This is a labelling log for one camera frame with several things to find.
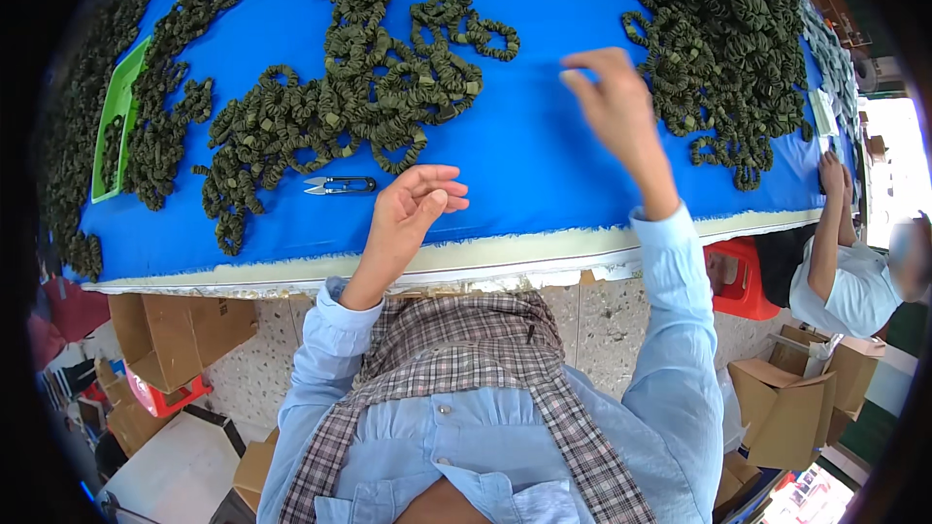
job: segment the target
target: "blue table cover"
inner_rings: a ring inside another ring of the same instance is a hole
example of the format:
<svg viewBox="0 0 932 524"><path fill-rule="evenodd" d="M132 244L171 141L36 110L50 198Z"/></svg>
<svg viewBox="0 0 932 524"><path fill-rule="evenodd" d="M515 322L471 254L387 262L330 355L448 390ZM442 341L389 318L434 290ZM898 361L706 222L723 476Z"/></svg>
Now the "blue table cover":
<svg viewBox="0 0 932 524"><path fill-rule="evenodd" d="M392 36L408 41L408 7L422 1L392 0L383 26ZM173 2L151 0L137 43L152 33ZM609 45L627 49L635 63L643 61L647 50L627 40L619 21L623 12L643 10L640 4L636 0L475 0L473 7L483 18L517 29L521 50L514 60L502 63L472 47L451 47L480 65L483 92L460 117L425 128L429 144L419 162L459 166L472 204L469 210L443 215L426 242L627 225L628 212L640 202L640 195L586 127L576 101L557 75L563 55ZM301 82L322 77L323 34L331 12L329 0L242 0L221 13L179 58L190 63L188 78L214 78L216 115L228 100L239 99L252 88L270 65L293 67ZM800 44L810 88L818 87L822 77L808 44L802 39ZM169 101L180 99L177 96ZM805 117L815 124L808 105ZM201 207L204 178L190 173L193 164L211 164L208 126L209 122L189 124L175 192L162 210L148 210L132 194L87 203L81 228L100 237L101 281L363 250L375 194L304 194L306 177L289 169L275 191L260 189L266 214L247 216L239 255L224 255L216 245L216 222ZM772 140L774 168L763 174L762 185L754 192L736 190L732 171L721 166L691 165L689 145L699 133L675 137L662 122L660 131L681 195L697 218L799 211L824 204L816 180L817 141L803 142L799 131ZM850 163L847 139L845 146ZM372 176L379 190L392 181L376 165L367 145L354 157L333 161L316 174ZM73 272L66 274L77 279Z"/></svg>

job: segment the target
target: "right hand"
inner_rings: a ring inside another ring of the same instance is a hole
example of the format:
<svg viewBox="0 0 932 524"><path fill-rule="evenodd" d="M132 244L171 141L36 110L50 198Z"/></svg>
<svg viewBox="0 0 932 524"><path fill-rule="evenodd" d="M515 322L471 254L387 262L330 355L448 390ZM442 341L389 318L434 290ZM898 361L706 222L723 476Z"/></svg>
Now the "right hand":
<svg viewBox="0 0 932 524"><path fill-rule="evenodd" d="M855 185L851 181L851 173L848 172L848 167L844 164L842 164L842 172L845 173L845 203L850 205L855 198Z"/></svg>
<svg viewBox="0 0 932 524"><path fill-rule="evenodd" d="M826 196L845 194L845 168L835 152L829 150L822 154L822 160L818 163L818 173L822 178L822 188L825 189Z"/></svg>
<svg viewBox="0 0 932 524"><path fill-rule="evenodd" d="M599 83L592 83L575 68L560 73L566 87L579 99L582 114L596 136L635 182L641 185L654 177L658 167L669 171L650 91L631 65L628 53L608 47L568 55L561 63L590 69L599 76Z"/></svg>

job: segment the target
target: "green plastic tray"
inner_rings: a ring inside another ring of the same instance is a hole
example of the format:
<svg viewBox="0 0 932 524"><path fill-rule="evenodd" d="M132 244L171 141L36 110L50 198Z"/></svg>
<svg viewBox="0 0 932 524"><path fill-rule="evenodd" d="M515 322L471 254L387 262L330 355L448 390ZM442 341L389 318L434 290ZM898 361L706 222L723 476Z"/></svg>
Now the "green plastic tray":
<svg viewBox="0 0 932 524"><path fill-rule="evenodd" d="M122 189L123 171L126 170L126 160L129 157L126 151L126 134L136 123L136 111L139 109L139 102L133 98L133 82L140 71L146 68L145 55L150 42L152 42L151 35L120 61L114 69L114 75L110 78L110 86L107 87L107 95L103 99L100 126L97 128L97 145L94 147L94 172L90 178L91 203L99 203L117 196ZM100 179L100 173L103 170L103 129L116 116L123 116L123 134L120 137L114 186L110 191L106 191Z"/></svg>

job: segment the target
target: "finger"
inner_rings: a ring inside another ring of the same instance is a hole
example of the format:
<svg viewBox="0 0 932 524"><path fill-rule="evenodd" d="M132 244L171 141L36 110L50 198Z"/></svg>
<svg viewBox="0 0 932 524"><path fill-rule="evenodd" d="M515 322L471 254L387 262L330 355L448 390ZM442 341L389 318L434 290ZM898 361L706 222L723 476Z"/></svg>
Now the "finger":
<svg viewBox="0 0 932 524"><path fill-rule="evenodd" d="M411 196L424 196L437 189L443 189L451 196L466 196L466 193L469 192L469 187L455 180L430 180L416 184L411 189Z"/></svg>
<svg viewBox="0 0 932 524"><path fill-rule="evenodd" d="M594 51L575 52L560 60L565 67L583 67L591 69L603 77L612 71L632 70L631 57L620 47L606 47Z"/></svg>
<svg viewBox="0 0 932 524"><path fill-rule="evenodd" d="M415 164L398 175L389 186L409 191L422 182L452 180L460 175L460 169L445 164Z"/></svg>
<svg viewBox="0 0 932 524"><path fill-rule="evenodd" d="M414 215L417 212L417 199L412 199L408 195L402 197L402 208L405 215Z"/></svg>
<svg viewBox="0 0 932 524"><path fill-rule="evenodd" d="M414 202L416 204L420 204L421 201L423 201L425 198L427 198L427 195L415 198ZM461 199L460 197L457 197L457 196L448 196L447 198L447 212L448 213L452 213L453 211L461 211L465 208L469 208L469 199Z"/></svg>
<svg viewBox="0 0 932 524"><path fill-rule="evenodd" d="M590 120L595 120L593 116L599 113L599 108L602 105L599 88L576 69L560 71L560 80L579 100L582 112L589 116Z"/></svg>
<svg viewBox="0 0 932 524"><path fill-rule="evenodd" d="M444 210L447 208L448 201L449 195L447 191L437 189L431 192L431 194L424 197L424 200L417 206L415 214L406 220L406 226L411 227L420 237L420 240L423 241L424 235L427 234L427 229L433 225L433 222L437 220L438 216L443 215Z"/></svg>

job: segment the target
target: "scissors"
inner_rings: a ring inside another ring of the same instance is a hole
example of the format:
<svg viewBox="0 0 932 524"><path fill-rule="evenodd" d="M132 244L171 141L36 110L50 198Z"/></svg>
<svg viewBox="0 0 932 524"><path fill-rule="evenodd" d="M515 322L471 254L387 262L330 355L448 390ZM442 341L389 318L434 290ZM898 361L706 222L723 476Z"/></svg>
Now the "scissors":
<svg viewBox="0 0 932 524"><path fill-rule="evenodd" d="M308 194L333 194L335 192L373 192L376 180L371 177L315 177L307 179L305 184L313 185L304 192Z"/></svg>

